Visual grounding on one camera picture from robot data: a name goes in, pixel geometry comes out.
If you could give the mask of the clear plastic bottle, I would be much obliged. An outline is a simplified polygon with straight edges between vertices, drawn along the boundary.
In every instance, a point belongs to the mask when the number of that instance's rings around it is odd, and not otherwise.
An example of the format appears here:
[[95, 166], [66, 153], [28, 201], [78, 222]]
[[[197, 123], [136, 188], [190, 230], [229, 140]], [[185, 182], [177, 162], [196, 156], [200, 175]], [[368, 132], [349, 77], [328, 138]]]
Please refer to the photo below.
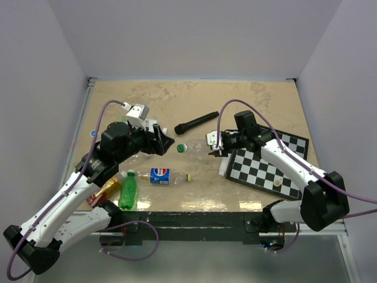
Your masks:
[[193, 139], [186, 142], [188, 156], [203, 161], [210, 153], [210, 146], [205, 139]]

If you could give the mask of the green bottle cap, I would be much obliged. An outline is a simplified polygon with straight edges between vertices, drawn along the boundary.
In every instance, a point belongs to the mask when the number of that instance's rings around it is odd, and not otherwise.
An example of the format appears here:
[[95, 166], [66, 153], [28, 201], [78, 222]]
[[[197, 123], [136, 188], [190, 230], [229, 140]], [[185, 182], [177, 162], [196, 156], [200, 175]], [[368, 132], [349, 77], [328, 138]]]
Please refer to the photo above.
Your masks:
[[187, 151], [187, 145], [186, 144], [178, 144], [176, 149], [177, 149], [178, 153], [184, 153], [184, 152]]

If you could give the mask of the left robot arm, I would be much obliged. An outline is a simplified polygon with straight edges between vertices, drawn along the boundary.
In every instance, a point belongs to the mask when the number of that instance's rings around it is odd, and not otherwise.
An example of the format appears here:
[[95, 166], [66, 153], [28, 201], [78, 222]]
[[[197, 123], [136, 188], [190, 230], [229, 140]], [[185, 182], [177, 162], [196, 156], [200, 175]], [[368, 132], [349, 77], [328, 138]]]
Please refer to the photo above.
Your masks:
[[8, 226], [3, 235], [29, 270], [39, 275], [49, 270], [61, 252], [77, 240], [78, 225], [65, 221], [76, 208], [119, 171], [119, 165], [143, 152], [162, 156], [174, 144], [155, 123], [146, 129], [113, 122], [90, 152], [76, 165], [62, 188], [22, 225]]

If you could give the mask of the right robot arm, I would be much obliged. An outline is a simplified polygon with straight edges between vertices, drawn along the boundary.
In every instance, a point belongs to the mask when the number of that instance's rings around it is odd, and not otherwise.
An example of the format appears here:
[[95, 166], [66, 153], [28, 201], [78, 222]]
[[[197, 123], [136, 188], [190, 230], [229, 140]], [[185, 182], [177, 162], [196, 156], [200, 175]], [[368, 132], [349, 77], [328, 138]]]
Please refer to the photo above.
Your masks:
[[224, 157], [233, 150], [246, 149], [279, 169], [302, 193], [301, 200], [278, 200], [263, 209], [262, 225], [266, 230], [274, 232], [285, 222], [295, 222], [318, 232], [349, 213], [339, 173], [327, 173], [302, 159], [283, 144], [275, 131], [263, 130], [250, 110], [235, 114], [234, 119], [235, 130], [206, 134], [210, 154]]

